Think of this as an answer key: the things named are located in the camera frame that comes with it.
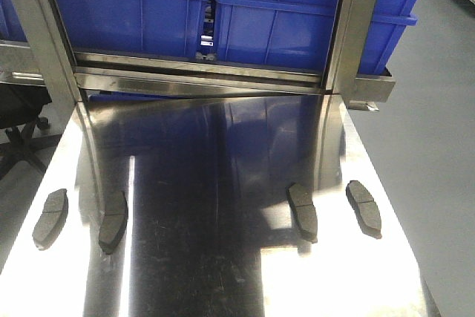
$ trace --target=black chair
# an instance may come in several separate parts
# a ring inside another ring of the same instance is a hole
[[[40,130],[49,128],[47,118],[38,117],[43,105],[51,102],[46,88],[26,85],[0,84],[0,129],[10,142],[0,144],[0,180],[19,161],[27,161],[39,173],[46,172],[46,166],[35,155],[43,148],[58,145],[61,135],[32,138],[35,126]]]

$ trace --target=metal tabletop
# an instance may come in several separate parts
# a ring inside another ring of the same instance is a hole
[[[345,195],[374,196],[382,238]],[[287,201],[313,191],[318,242]],[[50,249],[33,228],[50,192],[69,213]],[[99,247],[104,199],[125,235]],[[339,96],[79,103],[0,275],[0,316],[438,316]]]

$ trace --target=metal bracket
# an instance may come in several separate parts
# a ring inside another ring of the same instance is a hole
[[[355,92],[355,77],[366,44],[376,0],[339,0],[323,88],[340,94],[346,105]]]
[[[366,102],[364,100],[350,100],[348,109],[353,109],[354,111],[370,111],[373,113],[379,112],[379,108],[374,102]]]
[[[386,102],[396,81],[389,76],[357,76],[352,101]]]

